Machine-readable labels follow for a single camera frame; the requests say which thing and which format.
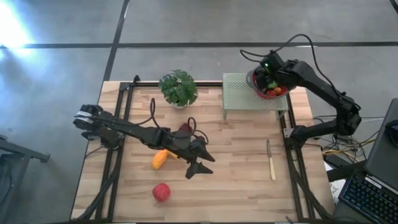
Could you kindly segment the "red colander black rim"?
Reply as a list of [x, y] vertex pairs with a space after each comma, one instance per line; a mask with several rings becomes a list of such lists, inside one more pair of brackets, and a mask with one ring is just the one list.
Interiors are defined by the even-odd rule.
[[285, 96], [285, 95], [287, 95], [287, 94], [291, 91], [291, 90], [288, 90], [286, 87], [283, 87], [283, 86], [279, 86], [279, 85], [278, 85], [278, 87], [281, 87], [281, 88], [283, 89], [284, 93], [283, 93], [282, 95], [277, 95], [277, 96], [268, 96], [268, 95], [266, 94], [266, 91], [268, 91], [268, 90], [274, 90], [274, 89], [268, 89], [268, 88], [267, 88], [267, 90], [265, 90], [265, 91], [260, 91], [260, 90], [258, 90], [257, 85], [256, 85], [256, 82], [255, 82], [255, 73], [256, 73], [256, 72], [262, 72], [262, 67], [261, 67], [260, 65], [259, 65], [258, 67], [256, 67], [255, 69], [253, 69], [253, 70], [247, 72], [247, 74], [246, 74], [246, 83], [247, 83], [248, 86], [249, 86], [250, 88], [252, 88], [252, 89], [254, 90], [254, 92], [255, 92], [257, 95], [259, 95], [261, 98], [267, 99], [267, 100], [273, 100], [273, 99], [277, 99], [277, 98], [280, 98], [280, 97], [282, 97], [282, 96]]

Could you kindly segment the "big red apple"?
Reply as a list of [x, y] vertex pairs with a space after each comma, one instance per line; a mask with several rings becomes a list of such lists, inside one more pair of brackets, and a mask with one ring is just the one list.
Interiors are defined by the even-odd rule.
[[170, 197], [170, 187], [165, 183], [157, 184], [152, 189], [152, 195], [157, 202], [165, 202]]

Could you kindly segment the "green plant white pot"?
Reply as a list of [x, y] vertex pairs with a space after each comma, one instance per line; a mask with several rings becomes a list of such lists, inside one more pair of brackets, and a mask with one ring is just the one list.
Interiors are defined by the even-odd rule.
[[159, 80], [159, 88], [168, 104], [177, 109], [192, 105], [198, 98], [193, 77], [184, 70], [171, 70]]

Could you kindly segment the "black aluminium frame rail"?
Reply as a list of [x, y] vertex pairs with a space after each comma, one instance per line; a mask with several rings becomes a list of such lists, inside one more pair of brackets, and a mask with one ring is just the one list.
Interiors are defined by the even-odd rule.
[[[126, 100], [126, 104], [125, 104], [126, 108], [125, 108], [123, 119], [126, 121], [129, 119], [133, 89], [134, 89], [133, 83], [128, 83], [128, 82], [120, 83], [118, 100], [116, 103], [116, 109], [115, 109], [115, 114], [114, 114], [117, 118], [120, 117], [120, 112], [121, 112], [121, 107], [122, 107], [122, 102], [123, 102], [123, 94], [125, 91], [127, 91], [127, 100]], [[121, 164], [122, 164], [123, 153], [124, 153], [125, 138], [126, 138], [125, 135], [122, 134], [121, 140], [119, 141], [119, 148], [117, 150], [114, 169], [112, 171], [114, 180], [113, 180], [113, 184], [112, 184], [111, 195], [109, 198], [109, 206], [108, 206], [108, 214], [107, 214], [107, 219], [110, 222], [113, 222], [113, 217], [114, 217], [114, 208], [115, 208], [115, 204], [116, 204], [116, 196], [118, 194], [119, 176], [120, 176], [120, 172], [121, 172]]]
[[[129, 88], [129, 83], [128, 82], [121, 82], [119, 84], [119, 92], [118, 92], [118, 99], [116, 102], [116, 107], [114, 111], [114, 115], [116, 117], [119, 117], [120, 115], [120, 110], [121, 110], [121, 105], [123, 101], [123, 93], [125, 89]], [[109, 172], [111, 168], [111, 161], [112, 161], [112, 156], [113, 156], [113, 150], [112, 149], [107, 149], [106, 150], [106, 159], [105, 159], [105, 164], [104, 164], [104, 170], [103, 170], [103, 176], [101, 179], [101, 188], [100, 188], [100, 197], [98, 199], [98, 203], [96, 204], [95, 207], [95, 219], [102, 219], [102, 212], [103, 212], [103, 204], [104, 204], [104, 198], [105, 195], [112, 185], [112, 181], [109, 181]]]
[[[159, 82], [157, 81], [137, 81], [137, 82], [124, 82], [126, 85], [132, 85], [137, 87], [158, 87]], [[213, 81], [195, 81], [197, 87], [221, 87], [223, 86], [223, 82], [219, 80]]]
[[282, 115], [281, 112], [278, 112], [278, 116], [284, 141], [285, 155], [289, 170], [290, 183], [292, 186], [295, 211], [297, 214], [297, 219], [300, 221], [304, 218], [314, 218], [315, 209], [311, 201], [305, 195], [301, 186], [299, 186], [299, 182], [296, 179], [298, 177], [304, 184], [307, 185], [307, 187], [309, 186], [303, 153], [301, 150], [292, 149], [288, 137], [285, 137], [285, 131], [290, 131], [297, 125], [292, 106], [292, 99], [289, 94], [287, 95], [287, 105], [288, 111], [284, 115]]

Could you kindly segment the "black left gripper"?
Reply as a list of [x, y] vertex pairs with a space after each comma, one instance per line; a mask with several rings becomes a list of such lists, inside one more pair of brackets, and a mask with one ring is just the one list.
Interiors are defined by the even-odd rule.
[[[197, 157], [200, 157], [210, 162], [215, 161], [213, 156], [207, 151], [205, 138], [202, 136], [192, 140], [189, 146], [186, 148], [186, 151], [188, 152], [189, 156], [187, 163], [196, 160]], [[186, 171], [185, 177], [187, 179], [191, 179], [195, 174], [212, 174], [212, 173], [213, 171], [204, 166], [202, 163], [192, 162]]]

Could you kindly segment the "yellow orange mango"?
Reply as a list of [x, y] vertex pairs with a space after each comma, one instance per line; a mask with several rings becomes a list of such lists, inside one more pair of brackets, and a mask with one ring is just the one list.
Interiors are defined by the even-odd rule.
[[152, 158], [152, 168], [155, 170], [160, 169], [165, 160], [168, 158], [168, 155], [169, 153], [166, 149], [158, 151]]

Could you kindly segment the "grey metal side table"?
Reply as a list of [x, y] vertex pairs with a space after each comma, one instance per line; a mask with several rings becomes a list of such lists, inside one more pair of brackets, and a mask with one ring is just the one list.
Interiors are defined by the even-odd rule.
[[0, 135], [0, 224], [6, 223], [30, 160], [47, 162], [49, 158], [49, 154], [19, 146]]

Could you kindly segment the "dark grey laptop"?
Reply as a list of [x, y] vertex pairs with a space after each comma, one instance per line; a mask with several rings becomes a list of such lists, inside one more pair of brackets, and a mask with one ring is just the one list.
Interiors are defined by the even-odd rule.
[[346, 177], [333, 224], [398, 224], [398, 98], [384, 117], [368, 159]]

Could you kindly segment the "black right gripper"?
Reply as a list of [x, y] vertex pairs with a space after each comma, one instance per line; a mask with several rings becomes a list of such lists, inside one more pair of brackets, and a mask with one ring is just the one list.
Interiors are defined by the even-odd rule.
[[276, 83], [288, 90], [296, 88], [296, 74], [285, 70], [271, 70], [268, 72], [256, 72], [255, 82], [258, 90], [265, 91], [269, 84]]

